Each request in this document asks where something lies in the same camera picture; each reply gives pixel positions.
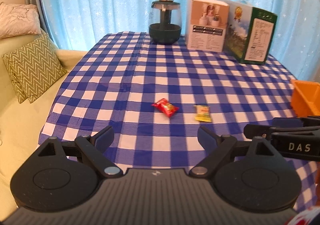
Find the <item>cushion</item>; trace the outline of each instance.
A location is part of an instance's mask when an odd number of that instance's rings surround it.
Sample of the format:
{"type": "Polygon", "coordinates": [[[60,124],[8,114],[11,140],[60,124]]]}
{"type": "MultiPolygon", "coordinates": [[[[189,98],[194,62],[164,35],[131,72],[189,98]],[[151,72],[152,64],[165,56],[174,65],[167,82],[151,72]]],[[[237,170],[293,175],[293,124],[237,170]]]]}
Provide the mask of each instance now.
{"type": "Polygon", "coordinates": [[[21,84],[19,83],[19,80],[18,80],[16,74],[13,72],[13,69],[10,66],[9,57],[10,57],[9,54],[4,54],[4,55],[2,55],[2,60],[4,62],[5,67],[7,68],[8,73],[9,73],[9,77],[10,77],[10,80],[13,84],[13,88],[14,88],[14,91],[15,91],[16,96],[18,98],[18,101],[19,101],[19,103],[23,103],[27,99],[27,96],[24,93],[23,88],[22,88],[21,84]]]}
{"type": "Polygon", "coordinates": [[[0,39],[41,34],[37,6],[0,3],[0,39]]]}
{"type": "Polygon", "coordinates": [[[10,66],[31,103],[66,74],[47,34],[9,54],[10,66]]]}

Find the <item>candy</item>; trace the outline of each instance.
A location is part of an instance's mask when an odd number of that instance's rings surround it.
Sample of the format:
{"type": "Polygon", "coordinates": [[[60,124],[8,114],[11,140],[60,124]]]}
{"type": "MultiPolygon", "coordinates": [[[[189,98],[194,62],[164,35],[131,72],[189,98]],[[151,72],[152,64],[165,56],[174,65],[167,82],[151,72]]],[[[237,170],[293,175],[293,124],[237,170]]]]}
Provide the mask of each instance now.
{"type": "Polygon", "coordinates": [[[209,107],[205,105],[195,105],[197,121],[211,122],[209,107]]]}
{"type": "Polygon", "coordinates": [[[179,108],[173,106],[167,99],[163,98],[158,102],[154,103],[152,106],[155,106],[161,112],[163,112],[167,117],[171,117],[179,108]]]}

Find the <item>textured gray surface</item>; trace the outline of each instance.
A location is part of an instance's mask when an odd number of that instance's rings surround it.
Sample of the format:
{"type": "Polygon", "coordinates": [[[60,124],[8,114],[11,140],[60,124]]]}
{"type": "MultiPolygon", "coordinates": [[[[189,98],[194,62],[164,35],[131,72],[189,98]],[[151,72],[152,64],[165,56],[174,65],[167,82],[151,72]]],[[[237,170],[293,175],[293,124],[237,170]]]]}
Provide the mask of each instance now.
{"type": "Polygon", "coordinates": [[[248,213],[222,201],[208,181],[183,169],[129,169],[103,182],[84,204],[59,213],[20,208],[4,225],[214,224],[283,225],[293,210],[276,214],[248,213]]]}

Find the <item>pink pillow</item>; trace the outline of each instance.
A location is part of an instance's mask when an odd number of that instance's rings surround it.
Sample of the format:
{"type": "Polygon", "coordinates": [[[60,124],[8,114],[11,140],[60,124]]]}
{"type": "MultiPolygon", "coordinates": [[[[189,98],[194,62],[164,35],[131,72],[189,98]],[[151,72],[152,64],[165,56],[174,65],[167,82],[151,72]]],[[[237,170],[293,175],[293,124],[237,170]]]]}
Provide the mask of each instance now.
{"type": "Polygon", "coordinates": [[[37,6],[0,3],[0,39],[41,34],[37,6]]]}

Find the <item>sofa armrest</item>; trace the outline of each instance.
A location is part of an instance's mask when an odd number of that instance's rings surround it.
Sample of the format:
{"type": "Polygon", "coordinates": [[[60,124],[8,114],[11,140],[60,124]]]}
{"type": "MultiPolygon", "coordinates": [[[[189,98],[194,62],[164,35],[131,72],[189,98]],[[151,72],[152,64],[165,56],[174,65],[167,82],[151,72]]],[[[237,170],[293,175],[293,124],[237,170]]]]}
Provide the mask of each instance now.
{"type": "Polygon", "coordinates": [[[76,66],[76,64],[87,54],[87,51],[76,51],[76,50],[55,50],[56,55],[61,62],[61,65],[68,72],[76,66]]]}

